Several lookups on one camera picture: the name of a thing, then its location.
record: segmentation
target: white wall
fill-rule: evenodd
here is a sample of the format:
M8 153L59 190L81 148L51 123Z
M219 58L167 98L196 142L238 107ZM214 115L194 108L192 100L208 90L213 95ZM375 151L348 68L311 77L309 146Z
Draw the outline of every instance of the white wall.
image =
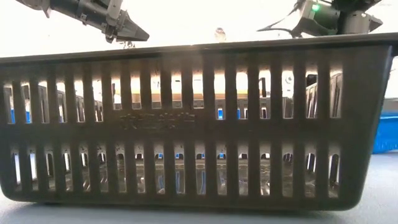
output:
M124 0L134 22L150 34L148 42L136 47L214 42L214 31L222 27L227 41L290 38L284 32L255 32L280 18L295 0ZM398 1L383 0L369 12L384 21L376 32L398 32L395 14ZM108 44L101 31L53 12L47 19L15 0L2 0L0 7L0 57L59 54L121 49ZM387 97L398 97L398 73L392 74Z

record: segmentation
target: small object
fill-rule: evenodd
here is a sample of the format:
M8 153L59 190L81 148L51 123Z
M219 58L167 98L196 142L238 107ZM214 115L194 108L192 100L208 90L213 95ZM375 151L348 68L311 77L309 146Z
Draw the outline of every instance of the small object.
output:
M216 37L217 42L219 42L219 43L226 42L226 34L225 34L223 28L219 27L216 29L215 37Z

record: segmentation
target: robotic arm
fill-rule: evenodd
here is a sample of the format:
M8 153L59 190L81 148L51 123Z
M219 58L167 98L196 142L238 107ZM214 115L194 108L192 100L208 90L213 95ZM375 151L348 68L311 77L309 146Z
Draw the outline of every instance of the robotic arm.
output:
M289 32L296 37L300 37L302 32L313 36L367 34L382 25L381 20L365 13L380 1L297 0L289 15L299 11L300 20ZM272 26L279 22L258 31L275 30Z
M146 41L149 34L135 24L127 11L121 10L123 0L16 0L32 9L42 10L49 18L51 10L61 12L84 25L105 34L106 41Z

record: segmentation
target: plastic basket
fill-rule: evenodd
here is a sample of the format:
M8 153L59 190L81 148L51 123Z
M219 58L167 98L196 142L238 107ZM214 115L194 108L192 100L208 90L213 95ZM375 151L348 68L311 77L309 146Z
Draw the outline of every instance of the plastic basket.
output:
M2 191L29 202L351 208L396 40L347 35L1 59ZM309 72L316 94L306 94Z
M398 149L398 113L383 113L377 128L373 153L383 153Z

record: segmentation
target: black cable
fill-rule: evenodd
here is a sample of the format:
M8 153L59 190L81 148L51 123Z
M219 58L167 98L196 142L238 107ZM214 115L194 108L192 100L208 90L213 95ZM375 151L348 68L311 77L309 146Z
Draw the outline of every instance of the black cable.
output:
M281 20L279 20L279 21L274 22L274 23L271 24L271 25L268 25L268 26L266 26L266 27L264 27L264 28L262 28L262 29L257 30L257 32L266 31L266 29L269 29L269 28L273 27L274 25L276 25L276 24L282 22L282 21L285 20L288 16L290 16L291 14L293 14L293 12L297 11L298 9L300 9L304 3L305 3L305 0L297 0L297 2L296 2L296 3L294 4L294 6L293 6L293 9L287 14L287 16L285 16L283 19L281 19Z
M285 29L285 28L263 28L261 30L258 30L258 32L260 32L260 31L272 31L272 30L281 30L281 31L288 32L293 38L296 38L296 37L302 38L303 37L301 34L295 33L292 30Z
M321 2L324 2L324 3L327 3L327 4L331 4L330 1L326 1L326 0L318 0L318 1L321 1Z

